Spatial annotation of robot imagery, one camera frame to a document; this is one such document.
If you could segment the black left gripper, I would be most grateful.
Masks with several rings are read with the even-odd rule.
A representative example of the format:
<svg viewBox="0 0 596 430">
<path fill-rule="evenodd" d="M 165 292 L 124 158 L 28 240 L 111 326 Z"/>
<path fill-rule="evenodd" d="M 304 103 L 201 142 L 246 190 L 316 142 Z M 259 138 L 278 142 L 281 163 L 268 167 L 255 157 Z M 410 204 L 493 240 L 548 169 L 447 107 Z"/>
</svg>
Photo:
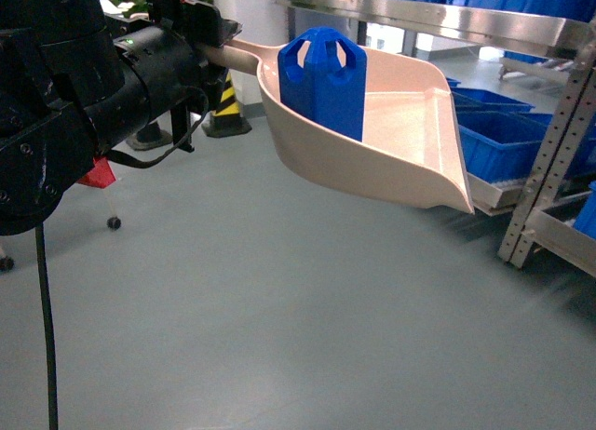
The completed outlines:
<svg viewBox="0 0 596 430">
<path fill-rule="evenodd" d="M 191 153 L 192 133 L 190 114 L 204 120 L 220 105 L 228 71 L 208 62 L 205 47 L 221 47 L 241 30 L 234 20 L 222 17 L 214 0 L 145 0 L 151 22 L 174 32 L 193 49 L 191 78 L 183 86 L 187 91 L 183 101 L 169 111 L 173 147 Z"/>
</svg>

